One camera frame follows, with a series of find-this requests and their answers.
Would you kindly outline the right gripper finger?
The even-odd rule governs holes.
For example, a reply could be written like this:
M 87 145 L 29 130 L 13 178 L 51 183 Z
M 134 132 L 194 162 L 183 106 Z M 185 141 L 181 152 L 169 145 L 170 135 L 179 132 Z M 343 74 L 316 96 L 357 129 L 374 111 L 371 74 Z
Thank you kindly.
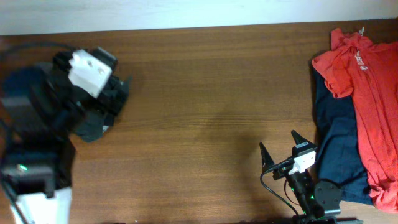
M 315 145 L 313 142 L 310 142 L 309 140 L 305 139 L 303 136 L 301 136 L 295 130 L 291 130 L 291 135 L 295 141 L 296 148 L 303 148 L 303 147 L 317 148 L 317 145 Z
M 267 172 L 269 172 L 269 170 L 273 169 L 275 163 L 274 163 L 273 159 L 271 158 L 271 155 L 269 154 L 265 145 L 262 142 L 259 143 L 259 148 L 260 148 L 260 152 L 261 152 L 262 173 L 267 173 Z

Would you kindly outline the dark green Nike t-shirt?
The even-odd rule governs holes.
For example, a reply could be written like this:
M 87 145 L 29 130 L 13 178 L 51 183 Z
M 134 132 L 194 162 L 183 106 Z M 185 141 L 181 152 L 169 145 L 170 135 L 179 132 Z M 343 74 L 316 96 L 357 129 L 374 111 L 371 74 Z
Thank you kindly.
M 111 75 L 97 98 L 91 98 L 85 119 L 76 127 L 74 134 L 84 142 L 102 138 L 114 126 L 129 98 L 131 78 L 121 80 Z

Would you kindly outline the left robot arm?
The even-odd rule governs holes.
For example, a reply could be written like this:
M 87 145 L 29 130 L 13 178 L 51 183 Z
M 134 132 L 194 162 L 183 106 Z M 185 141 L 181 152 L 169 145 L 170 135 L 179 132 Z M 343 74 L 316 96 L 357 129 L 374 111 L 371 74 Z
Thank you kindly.
M 68 223 L 76 134 L 102 138 L 129 97 L 114 74 L 117 58 L 102 48 L 57 53 L 49 63 L 12 72 L 2 84 L 1 188 L 16 223 Z

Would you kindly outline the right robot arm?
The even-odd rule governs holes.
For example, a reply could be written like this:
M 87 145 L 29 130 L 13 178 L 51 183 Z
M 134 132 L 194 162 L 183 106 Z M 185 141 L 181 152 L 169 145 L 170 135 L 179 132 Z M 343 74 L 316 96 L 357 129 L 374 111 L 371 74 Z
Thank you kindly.
M 262 186 L 292 209 L 295 213 L 292 223 L 337 223 L 336 216 L 341 213 L 341 190 L 338 184 L 328 179 L 314 180 L 309 168 L 316 162 L 317 145 L 294 130 L 291 131 L 291 135 L 295 141 L 292 155 L 277 164 L 265 145 L 259 144 Z M 302 213 L 264 182 L 264 176 L 268 173 L 272 174 L 274 180 L 285 179 L 285 184 L 291 188 Z

